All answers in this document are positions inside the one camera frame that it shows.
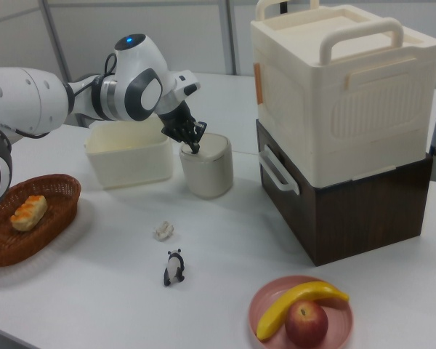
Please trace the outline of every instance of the table surface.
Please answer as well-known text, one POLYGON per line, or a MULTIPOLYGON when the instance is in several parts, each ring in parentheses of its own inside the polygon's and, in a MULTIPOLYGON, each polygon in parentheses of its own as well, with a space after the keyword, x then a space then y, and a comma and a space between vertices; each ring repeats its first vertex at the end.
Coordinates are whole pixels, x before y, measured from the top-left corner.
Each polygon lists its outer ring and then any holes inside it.
POLYGON ((253 79, 198 76, 193 115, 233 144, 235 182, 220 198, 188 191, 178 144, 170 180, 114 190, 101 188, 85 156, 90 129, 14 144, 12 184, 66 173, 82 192, 62 234, 0 268, 0 333, 45 349, 258 348, 247 324, 255 292, 308 275, 350 294, 346 348, 436 348, 436 182, 420 237, 315 267, 260 184, 253 79), (156 241, 165 220, 174 235, 156 241), (167 252, 178 247, 185 280, 164 287, 167 252))

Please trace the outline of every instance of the red apple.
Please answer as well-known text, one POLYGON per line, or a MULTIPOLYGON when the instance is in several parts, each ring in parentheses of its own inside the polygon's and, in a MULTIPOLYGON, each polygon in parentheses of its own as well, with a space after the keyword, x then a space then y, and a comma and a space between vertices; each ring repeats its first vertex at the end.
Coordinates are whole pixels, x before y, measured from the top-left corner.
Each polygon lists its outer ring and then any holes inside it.
POLYGON ((328 331, 328 316, 312 300, 298 300, 288 310, 286 334, 301 348, 313 348, 323 341, 328 331))

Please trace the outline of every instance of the small toy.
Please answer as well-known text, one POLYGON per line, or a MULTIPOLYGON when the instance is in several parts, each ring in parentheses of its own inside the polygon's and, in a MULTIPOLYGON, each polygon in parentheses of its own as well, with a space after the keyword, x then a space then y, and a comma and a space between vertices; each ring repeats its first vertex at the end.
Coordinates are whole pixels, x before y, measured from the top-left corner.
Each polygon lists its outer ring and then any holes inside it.
POLYGON ((158 241, 163 241, 173 235, 174 227, 167 221, 164 221, 163 224, 155 229, 155 238, 158 241))
POLYGON ((181 249, 168 251, 168 264, 166 265, 165 274, 163 275, 165 286, 169 286, 174 279, 179 282, 184 280, 184 276, 182 275, 184 271, 184 260, 180 253, 181 249))

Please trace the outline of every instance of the yellow banana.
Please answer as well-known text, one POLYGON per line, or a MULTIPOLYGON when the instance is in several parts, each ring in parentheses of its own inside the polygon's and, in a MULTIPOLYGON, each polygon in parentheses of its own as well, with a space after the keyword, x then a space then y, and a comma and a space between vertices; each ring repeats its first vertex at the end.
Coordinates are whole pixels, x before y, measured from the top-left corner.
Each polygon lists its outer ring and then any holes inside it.
POLYGON ((349 295, 325 281, 309 281, 283 293, 263 314, 257 325, 257 338, 269 339, 284 324, 289 307, 297 300, 321 300, 341 298, 348 301, 349 295))

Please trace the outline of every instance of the plastic storage box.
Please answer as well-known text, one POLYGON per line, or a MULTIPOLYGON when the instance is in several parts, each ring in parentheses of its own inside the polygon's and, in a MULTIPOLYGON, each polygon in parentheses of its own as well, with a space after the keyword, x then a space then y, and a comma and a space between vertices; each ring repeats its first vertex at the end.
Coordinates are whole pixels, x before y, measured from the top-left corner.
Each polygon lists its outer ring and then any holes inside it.
POLYGON ((316 188, 425 158, 436 39, 353 6, 251 22, 259 121, 316 188))
POLYGON ((157 116, 97 125, 86 141, 86 155, 104 188, 167 180, 173 174, 171 140, 157 116))

